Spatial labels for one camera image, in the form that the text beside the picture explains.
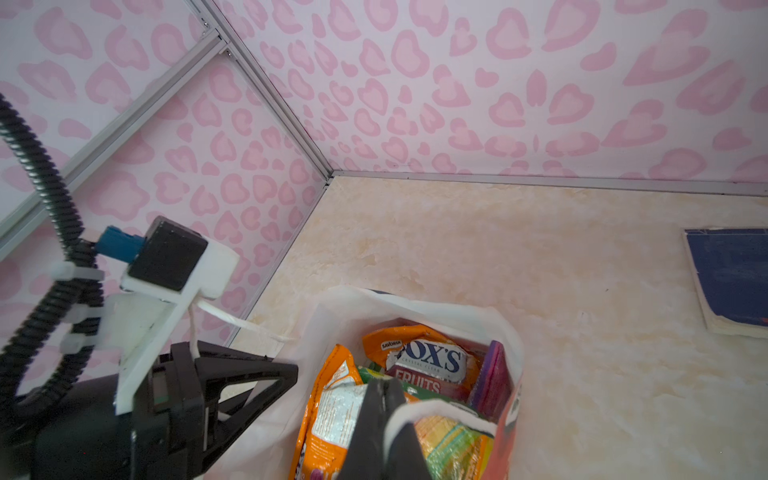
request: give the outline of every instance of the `metal bar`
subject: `metal bar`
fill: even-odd
[[[272,81],[266,76],[266,73],[258,64],[256,59],[250,53],[240,37],[232,28],[232,25],[224,16],[224,13],[216,6],[214,0],[189,0],[195,4],[200,14],[206,19],[213,28],[216,28],[221,38],[227,41],[229,49],[235,61],[240,64],[245,75],[250,79],[253,86],[261,94],[262,98],[277,115],[280,122],[288,130],[293,139],[298,143],[299,148],[304,151],[306,156],[312,161],[315,168],[323,178],[329,178],[333,169],[323,152],[315,145],[315,142],[307,134],[306,130],[299,122],[299,118],[290,109],[285,99],[278,93]]]
[[[207,31],[179,62],[149,87],[131,106],[93,137],[61,169],[67,187],[77,190],[109,157],[160,110],[227,43],[213,29]],[[0,223],[0,260],[8,256],[47,217],[40,197],[30,194]]]
[[[546,187],[602,188],[607,190],[642,190],[685,194],[720,194],[768,197],[768,184],[693,180],[625,180],[623,178],[566,178],[513,175],[407,174],[402,172],[358,172],[335,170],[333,177],[391,178],[399,180],[436,180],[477,184],[541,185]]]
[[[259,285],[259,288],[257,288],[256,292],[253,295],[253,299],[249,303],[248,307],[245,309],[247,312],[247,315],[245,316],[245,320],[248,320],[250,317],[250,314],[253,312],[253,309],[256,307],[256,302],[259,301],[259,298],[261,297],[261,294],[264,293],[264,290],[266,289],[266,286],[269,285],[270,281],[272,280],[272,277],[275,276],[275,273],[277,272],[277,269],[280,268],[280,265],[283,263],[283,260],[285,260],[286,255],[288,254],[288,250],[290,250],[291,246],[293,245],[293,242],[296,241],[296,238],[299,237],[299,233],[301,233],[302,230],[304,230],[304,225],[307,221],[309,221],[310,217],[312,216],[312,213],[315,211],[315,208],[317,207],[317,204],[320,203],[320,199],[323,198],[323,195],[325,194],[326,190],[328,190],[328,186],[330,185],[330,182],[332,180],[329,179],[326,184],[323,186],[323,189],[320,191],[320,195],[317,196],[314,203],[312,203],[312,206],[310,207],[309,213],[306,215],[306,218],[296,227],[296,229],[293,231],[293,235],[291,235],[290,240],[288,240],[288,243],[286,243],[283,246],[283,249],[280,251],[280,253],[277,254],[277,257],[275,258],[275,261],[272,262],[272,265],[270,265],[270,269],[268,270],[268,275],[262,280],[261,285]],[[230,346],[232,345],[232,342],[235,340],[235,336],[237,336],[237,333],[240,331],[239,327],[236,327],[232,329],[232,332],[230,333],[229,338],[227,338],[227,341],[224,343],[224,346]]]

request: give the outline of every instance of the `pink wall panel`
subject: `pink wall panel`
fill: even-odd
[[[764,0],[220,0],[336,168],[768,181]]]
[[[202,35],[182,0],[3,0],[0,92],[61,167]],[[0,219],[32,191],[0,144]]]
[[[324,181],[226,58],[211,61],[74,195],[87,228],[116,225],[143,234],[163,214],[232,247],[241,256],[217,301],[247,313],[279,253],[310,212]],[[61,260],[45,226],[0,263],[0,339],[6,341],[50,285]],[[107,293],[118,291],[124,264],[102,259]],[[200,338],[223,343],[231,329],[197,311]],[[181,323],[173,341],[189,338]],[[114,352],[95,354],[87,376],[114,372]],[[28,387],[58,362],[46,347]]]

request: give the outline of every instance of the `purple package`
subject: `purple package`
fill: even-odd
[[[504,358],[504,346],[493,340],[480,369],[478,381],[469,396],[469,406],[493,421],[502,414],[512,384]]]

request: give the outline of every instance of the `orange candy package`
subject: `orange candy package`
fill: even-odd
[[[366,356],[387,375],[466,402],[481,360],[425,325],[395,326],[362,338]]]
[[[341,470],[366,387],[352,353],[336,345],[306,404],[290,478],[330,480]]]

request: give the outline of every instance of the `beige table surface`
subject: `beige table surface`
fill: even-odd
[[[344,283],[493,306],[525,344],[510,478],[765,479],[768,340],[705,330],[681,236],[758,225],[768,198],[337,177],[250,320]]]

